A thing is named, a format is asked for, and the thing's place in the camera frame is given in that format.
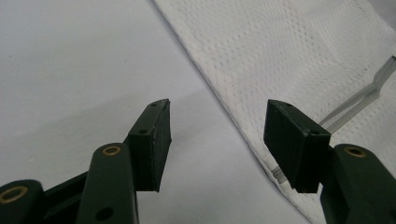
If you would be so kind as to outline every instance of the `screw hole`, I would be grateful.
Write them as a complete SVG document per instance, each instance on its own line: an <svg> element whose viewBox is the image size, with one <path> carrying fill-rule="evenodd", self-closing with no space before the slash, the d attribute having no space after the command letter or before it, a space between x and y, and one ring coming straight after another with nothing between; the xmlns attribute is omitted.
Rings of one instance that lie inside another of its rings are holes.
<svg viewBox="0 0 396 224"><path fill-rule="evenodd" d="M100 210L98 213L96 213L96 219L98 221L106 221L109 218L113 216L113 209L107 207L102 210Z"/></svg>
<svg viewBox="0 0 396 224"><path fill-rule="evenodd" d="M111 147L111 148L109 148L106 152L107 153L114 153L114 152L116 152L117 151L117 148L116 147Z"/></svg>
<svg viewBox="0 0 396 224"><path fill-rule="evenodd" d="M362 151L360 148L357 147L346 147L345 151L347 154L354 156L354 157L366 157L366 153L364 151Z"/></svg>

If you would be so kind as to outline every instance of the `perforated fabric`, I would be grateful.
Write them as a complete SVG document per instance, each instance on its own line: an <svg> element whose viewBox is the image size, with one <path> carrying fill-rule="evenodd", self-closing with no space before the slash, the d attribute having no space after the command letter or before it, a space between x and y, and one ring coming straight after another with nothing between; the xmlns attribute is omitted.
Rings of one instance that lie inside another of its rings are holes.
<svg viewBox="0 0 396 224"><path fill-rule="evenodd" d="M396 52L396 34L366 1L155 0L191 59L279 189L312 222L317 194L297 194L262 141L268 99L320 122L369 85ZM379 99L333 135L373 149L396 175L395 75Z"/></svg>

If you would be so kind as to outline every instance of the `white mesh fabric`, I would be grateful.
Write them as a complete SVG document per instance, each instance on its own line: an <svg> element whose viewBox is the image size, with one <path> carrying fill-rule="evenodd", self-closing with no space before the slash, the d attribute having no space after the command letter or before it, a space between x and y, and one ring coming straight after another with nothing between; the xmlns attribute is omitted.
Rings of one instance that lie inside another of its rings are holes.
<svg viewBox="0 0 396 224"><path fill-rule="evenodd" d="M267 100L286 101L321 121L373 81L396 50L395 32L366 1L155 1L268 176L312 222L324 223L317 194L297 194L273 176L277 164L262 141ZM389 132L395 121L387 119L395 115L396 88L387 84L391 93L359 113L332 143L375 147L383 161L395 159ZM362 122L366 117L372 119ZM389 134L376 138L382 132ZM394 165L389 169L396 174Z"/></svg>

